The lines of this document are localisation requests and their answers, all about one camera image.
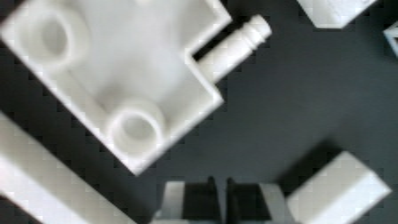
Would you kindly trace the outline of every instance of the hole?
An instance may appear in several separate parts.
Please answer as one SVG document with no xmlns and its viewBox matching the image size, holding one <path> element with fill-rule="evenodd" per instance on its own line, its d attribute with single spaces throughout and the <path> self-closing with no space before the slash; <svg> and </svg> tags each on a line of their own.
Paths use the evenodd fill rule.
<svg viewBox="0 0 398 224">
<path fill-rule="evenodd" d="M 152 141 L 155 138 L 155 130 L 148 121 L 141 117 L 134 117 L 125 123 L 125 132 L 129 137 L 137 141 Z"/>
<path fill-rule="evenodd" d="M 66 50 L 68 38 L 66 30 L 58 20 L 49 20 L 43 24 L 42 38 L 49 52 L 59 56 Z"/>
</svg>

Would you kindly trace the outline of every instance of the white block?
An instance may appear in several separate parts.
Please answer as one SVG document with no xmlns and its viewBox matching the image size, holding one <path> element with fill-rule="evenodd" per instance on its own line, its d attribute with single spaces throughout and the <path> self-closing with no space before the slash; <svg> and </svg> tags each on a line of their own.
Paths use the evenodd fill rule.
<svg viewBox="0 0 398 224">
<path fill-rule="evenodd" d="M 134 224 L 0 113 L 0 193 L 43 224 Z"/>
<path fill-rule="evenodd" d="M 303 224 L 351 224 L 392 189 L 361 161 L 344 152 L 288 198 Z"/>
<path fill-rule="evenodd" d="M 398 57 L 398 22 L 395 25 L 384 30 L 384 35 L 390 41 L 390 45 Z"/>
<path fill-rule="evenodd" d="M 27 0 L 2 25 L 13 52 L 136 174 L 221 106 L 216 82 L 265 39 L 257 17 L 230 42 L 233 61 L 216 61 L 233 64 L 210 77 L 193 55 L 230 21 L 219 0 Z"/>
<path fill-rule="evenodd" d="M 297 0 L 317 28 L 342 29 L 377 0 Z"/>
</svg>

